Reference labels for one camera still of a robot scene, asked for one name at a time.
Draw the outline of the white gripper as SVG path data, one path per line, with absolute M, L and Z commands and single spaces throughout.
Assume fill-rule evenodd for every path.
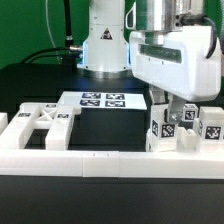
M 152 103 L 164 104 L 163 90 L 171 93 L 165 110 L 167 123 L 181 121 L 186 100 L 209 101 L 220 92 L 220 44 L 206 58 L 211 44 L 210 26 L 184 26 L 180 32 L 169 32 L 162 46 L 147 44 L 144 32 L 133 31 L 129 43 L 133 75 L 151 84 Z

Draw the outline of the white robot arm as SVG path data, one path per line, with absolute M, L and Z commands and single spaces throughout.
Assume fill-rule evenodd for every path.
M 99 78 L 130 69 L 155 102 L 170 94 L 167 120 L 185 102 L 209 101 L 221 87 L 221 49 L 204 0 L 89 0 L 89 35 L 80 67 Z

